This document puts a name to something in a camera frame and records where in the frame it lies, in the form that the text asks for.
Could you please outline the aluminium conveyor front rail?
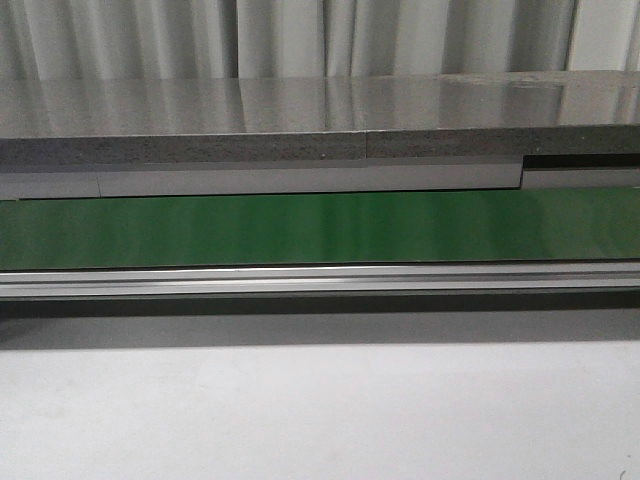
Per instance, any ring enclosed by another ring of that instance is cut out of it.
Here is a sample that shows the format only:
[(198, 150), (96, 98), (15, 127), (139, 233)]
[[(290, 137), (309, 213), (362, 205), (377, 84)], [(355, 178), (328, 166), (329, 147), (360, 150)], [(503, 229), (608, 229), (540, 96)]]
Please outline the aluminium conveyor front rail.
[(636, 261), (22, 271), (4, 299), (634, 288)]

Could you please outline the grey conveyor back rail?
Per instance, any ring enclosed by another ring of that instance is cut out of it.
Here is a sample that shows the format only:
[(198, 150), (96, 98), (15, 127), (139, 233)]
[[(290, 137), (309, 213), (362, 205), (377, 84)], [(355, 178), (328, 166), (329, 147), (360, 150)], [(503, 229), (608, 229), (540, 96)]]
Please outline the grey conveyor back rail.
[(144, 165), (11, 165), (4, 200), (368, 191), (636, 187), (632, 154), (473, 155), (180, 162)]

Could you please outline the green conveyor belt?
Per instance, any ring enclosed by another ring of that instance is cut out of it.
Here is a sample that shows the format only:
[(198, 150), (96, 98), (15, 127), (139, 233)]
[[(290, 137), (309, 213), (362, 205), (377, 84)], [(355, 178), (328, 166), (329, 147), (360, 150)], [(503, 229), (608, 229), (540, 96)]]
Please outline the green conveyor belt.
[(5, 201), (5, 271), (635, 259), (635, 188)]

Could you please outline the white pleated curtain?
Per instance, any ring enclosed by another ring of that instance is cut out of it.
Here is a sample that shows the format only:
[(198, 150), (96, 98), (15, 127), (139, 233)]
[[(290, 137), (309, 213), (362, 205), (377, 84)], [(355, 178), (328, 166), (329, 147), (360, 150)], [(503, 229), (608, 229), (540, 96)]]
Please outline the white pleated curtain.
[(635, 1), (5, 1), (5, 80), (639, 67)]

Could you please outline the grey stone counter slab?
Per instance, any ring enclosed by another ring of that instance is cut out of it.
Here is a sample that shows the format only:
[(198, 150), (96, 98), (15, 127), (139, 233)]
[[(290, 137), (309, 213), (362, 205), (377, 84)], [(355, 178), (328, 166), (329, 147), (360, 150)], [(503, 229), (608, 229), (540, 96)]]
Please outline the grey stone counter slab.
[(6, 166), (638, 150), (635, 72), (1, 85)]

